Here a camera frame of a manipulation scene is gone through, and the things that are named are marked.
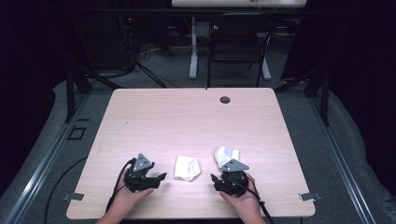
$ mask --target crumpled white object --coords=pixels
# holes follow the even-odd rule
[[[200,173],[201,167],[196,158],[186,156],[178,156],[176,158],[174,178],[191,181]]]
[[[215,158],[219,164],[220,169],[222,165],[224,165],[231,159],[239,161],[239,150],[234,150],[229,147],[218,147],[215,150]]]

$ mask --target wooden tabletop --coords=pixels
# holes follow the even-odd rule
[[[231,102],[223,104],[222,96]],[[240,151],[272,217],[309,217],[308,187],[274,91],[265,88],[129,89],[114,91],[78,181],[67,216],[99,218],[120,169],[143,153],[155,162],[148,176],[167,173],[129,218],[228,218],[235,211],[214,190],[217,147]],[[198,159],[201,174],[174,179],[177,156]]]
[[[305,7],[306,0],[172,0],[173,7]]]

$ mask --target hand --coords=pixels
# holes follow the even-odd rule
[[[146,198],[154,191],[154,189],[145,189],[140,192],[131,192],[124,186],[123,179],[128,172],[126,169],[120,178],[118,189],[120,191],[116,194],[113,204],[111,204],[105,215],[96,223],[120,223],[122,219],[134,209],[134,206],[142,199]]]
[[[247,178],[249,178],[248,188],[251,189],[253,192],[256,192],[256,189],[254,187],[254,178],[248,173],[245,174],[247,175]],[[233,208],[236,210],[236,213],[245,224],[265,224],[265,221],[262,218],[261,208],[257,201],[257,198],[249,191],[246,191],[245,194],[243,194],[239,198],[228,195],[223,191],[221,191],[219,195],[227,203],[230,203],[233,206]]]

